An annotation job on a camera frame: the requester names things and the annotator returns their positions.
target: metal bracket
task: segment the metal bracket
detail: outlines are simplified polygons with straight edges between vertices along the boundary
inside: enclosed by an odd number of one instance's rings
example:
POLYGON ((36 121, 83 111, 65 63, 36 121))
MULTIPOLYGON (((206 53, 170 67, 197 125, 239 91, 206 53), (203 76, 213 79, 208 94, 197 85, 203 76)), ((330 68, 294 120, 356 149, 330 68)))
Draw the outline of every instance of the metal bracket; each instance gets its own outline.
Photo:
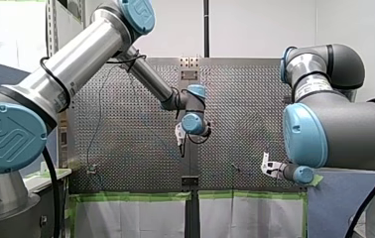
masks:
POLYGON ((199 59, 180 58, 181 80, 199 80, 199 59))
POLYGON ((198 176, 185 176, 182 177, 182 186, 198 186, 199 177, 198 176))

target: metal frame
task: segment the metal frame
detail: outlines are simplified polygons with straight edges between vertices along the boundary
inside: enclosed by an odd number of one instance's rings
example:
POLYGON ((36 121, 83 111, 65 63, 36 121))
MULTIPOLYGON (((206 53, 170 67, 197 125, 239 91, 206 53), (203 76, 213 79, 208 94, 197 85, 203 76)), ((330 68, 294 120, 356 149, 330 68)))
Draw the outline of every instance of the metal frame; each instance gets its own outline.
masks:
POLYGON ((57 27, 57 11, 56 11, 57 0, 47 1, 47 39, 48 39, 48 53, 49 57, 54 55, 59 50, 58 43, 58 27, 57 27))

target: metal stand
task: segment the metal stand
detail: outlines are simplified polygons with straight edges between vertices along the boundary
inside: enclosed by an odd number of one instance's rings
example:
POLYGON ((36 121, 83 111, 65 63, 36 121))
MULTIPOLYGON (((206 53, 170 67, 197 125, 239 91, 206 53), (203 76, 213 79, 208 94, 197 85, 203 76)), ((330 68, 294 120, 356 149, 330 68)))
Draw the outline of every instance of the metal stand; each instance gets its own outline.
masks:
POLYGON ((21 211, 12 211, 0 216, 0 238, 40 238, 43 219, 40 217, 40 198, 31 194, 21 211))

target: robotic arm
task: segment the robotic arm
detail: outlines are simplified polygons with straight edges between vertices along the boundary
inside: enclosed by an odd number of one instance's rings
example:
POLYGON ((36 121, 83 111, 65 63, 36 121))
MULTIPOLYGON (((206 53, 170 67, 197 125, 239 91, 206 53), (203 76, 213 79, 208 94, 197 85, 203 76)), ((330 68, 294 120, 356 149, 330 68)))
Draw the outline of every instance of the robotic arm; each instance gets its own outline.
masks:
MULTIPOLYGON (((149 0, 103 4, 93 13, 91 22, 54 56, 42 59, 41 68, 19 84, 0 86, 0 224, 37 207, 40 199, 28 195, 18 170, 42 153, 48 135, 58 124, 57 114, 69 107, 71 99, 111 58, 119 59, 164 109, 185 110, 182 128, 187 134, 206 138, 210 135, 209 124, 204 120, 205 88, 198 84, 181 91, 169 87, 131 47, 154 28, 149 0)), ((38 220, 27 225, 32 232, 15 227, 14 231, 24 233, 14 235, 38 237, 38 220)), ((9 236, 9 230, 0 229, 0 237, 9 236)))
POLYGON ((207 137, 203 119, 205 88, 190 85, 179 92, 169 87, 131 45, 153 30, 149 1, 121 1, 100 6, 92 24, 42 67, 18 85, 0 87, 0 174, 19 170, 42 152, 47 135, 57 126, 57 113, 113 56, 140 80, 166 110, 185 110, 183 129, 207 137))
POLYGON ((282 80, 292 87, 295 102, 285 109, 283 122, 293 163, 375 171, 375 99, 350 101, 364 80, 354 50, 342 45, 288 49, 282 80))

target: green tape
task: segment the green tape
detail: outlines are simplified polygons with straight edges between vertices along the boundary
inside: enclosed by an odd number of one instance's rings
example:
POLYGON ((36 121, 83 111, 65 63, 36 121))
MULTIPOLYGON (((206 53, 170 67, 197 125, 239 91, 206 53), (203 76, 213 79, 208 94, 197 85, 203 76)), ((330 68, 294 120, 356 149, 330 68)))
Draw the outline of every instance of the green tape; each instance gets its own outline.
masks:
POLYGON ((233 196, 280 200, 302 200, 307 197, 305 192, 268 192, 247 190, 220 190, 199 192, 199 199, 233 198, 233 196))
POLYGON ((168 193, 132 193, 132 192, 100 192, 94 194, 71 195, 69 199, 76 202, 92 201, 179 201, 190 200, 190 192, 168 193))
POLYGON ((323 180, 323 176, 315 175, 312 182, 309 183, 308 185, 317 186, 322 180, 323 180))

